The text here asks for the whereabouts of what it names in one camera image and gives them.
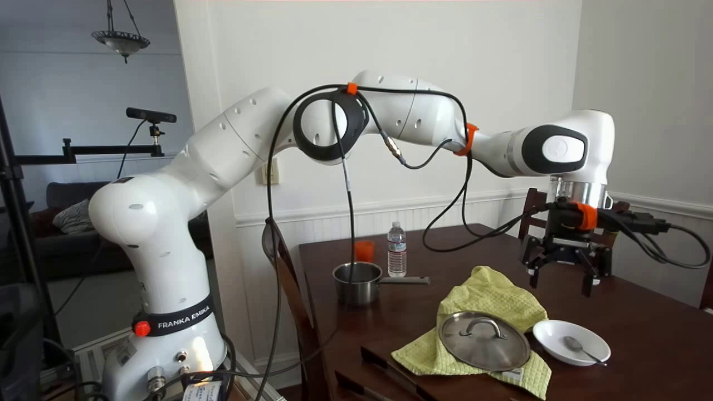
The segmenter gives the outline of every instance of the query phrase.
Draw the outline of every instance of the green cloth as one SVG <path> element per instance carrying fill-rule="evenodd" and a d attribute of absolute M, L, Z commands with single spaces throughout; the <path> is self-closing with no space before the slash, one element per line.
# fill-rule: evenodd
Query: green cloth
<path fill-rule="evenodd" d="M 486 265 L 475 267 L 465 282 L 449 289 L 438 304 L 437 322 L 441 325 L 441 321 L 459 311 L 493 314 L 507 321 L 518 331 L 527 331 L 537 321 L 548 319 L 546 310 L 530 291 L 513 284 L 500 272 Z M 395 349 L 391 357 L 418 377 L 483 374 L 483 369 L 459 363 L 438 340 L 437 328 Z M 537 399 L 546 399 L 552 369 L 538 353 L 532 351 L 530 360 L 518 371 L 486 374 L 503 382 L 518 386 Z"/>

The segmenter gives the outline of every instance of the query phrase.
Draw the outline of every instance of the water bottle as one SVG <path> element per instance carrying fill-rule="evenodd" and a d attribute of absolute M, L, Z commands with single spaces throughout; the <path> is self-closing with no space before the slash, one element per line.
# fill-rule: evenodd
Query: water bottle
<path fill-rule="evenodd" d="M 387 276 L 405 276 L 405 231 L 399 220 L 391 222 L 391 230 L 387 230 L 386 240 L 387 240 L 387 246 L 386 246 Z"/>

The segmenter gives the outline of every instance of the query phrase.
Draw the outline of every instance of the wooden table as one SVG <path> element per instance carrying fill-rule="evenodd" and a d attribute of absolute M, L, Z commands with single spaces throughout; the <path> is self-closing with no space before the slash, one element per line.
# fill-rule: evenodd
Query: wooden table
<path fill-rule="evenodd" d="M 433 230 L 429 245 L 448 246 L 468 235 L 461 227 Z M 377 235 L 377 262 L 386 267 L 386 242 Z M 350 240 L 310 242 L 298 246 L 306 298 L 319 322 L 319 336 L 333 339 L 323 349 L 331 399 L 352 399 L 340 390 L 333 369 L 395 396 L 409 391 L 361 360 L 361 345 L 387 357 L 429 328 L 437 304 L 451 284 L 465 280 L 475 265 L 490 265 L 527 287 L 518 262 L 522 242 L 513 235 L 480 240 L 461 252 L 437 254 L 421 245 L 421 233 L 408 235 L 408 274 L 429 276 L 429 284 L 381 284 L 372 308 L 340 308 L 330 276 L 331 267 L 350 259 Z M 530 345 L 552 368 L 548 399 L 713 399 L 713 316 L 663 298 L 620 277 L 606 277 L 586 298 L 581 267 L 548 265 L 542 269 L 535 295 L 549 319 L 564 319 L 595 329 L 613 348 L 608 368 L 572 368 L 558 363 L 527 333 Z M 532 399 L 527 391 L 479 377 L 418 377 L 437 399 Z"/>

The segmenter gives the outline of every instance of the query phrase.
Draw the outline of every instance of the ceiling light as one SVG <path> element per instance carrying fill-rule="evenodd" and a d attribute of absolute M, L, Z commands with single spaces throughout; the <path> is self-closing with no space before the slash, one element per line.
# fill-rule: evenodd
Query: ceiling light
<path fill-rule="evenodd" d="M 137 49 L 144 49 L 152 42 L 141 36 L 129 2 L 126 0 L 123 0 L 123 2 L 124 2 L 124 8 L 126 8 L 129 18 L 130 18 L 130 23 L 133 23 L 135 32 L 114 30 L 114 6 L 112 6 L 112 0 L 106 0 L 106 29 L 104 30 L 94 30 L 90 36 L 99 44 L 104 44 L 104 46 L 114 49 L 115 52 L 119 52 L 124 57 L 124 62 L 129 62 L 130 52 L 135 52 Z"/>

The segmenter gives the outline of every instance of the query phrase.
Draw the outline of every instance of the white plate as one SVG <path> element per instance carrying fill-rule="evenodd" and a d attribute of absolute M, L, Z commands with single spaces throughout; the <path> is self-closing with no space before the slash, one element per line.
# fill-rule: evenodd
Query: white plate
<path fill-rule="evenodd" d="M 575 336 L 583 345 L 583 349 L 599 357 L 602 360 L 611 358 L 611 348 L 599 333 L 568 321 L 538 321 L 532 328 L 532 333 L 554 358 L 571 364 L 583 368 L 595 364 L 595 360 L 583 351 L 568 349 L 561 340 L 564 336 Z"/>

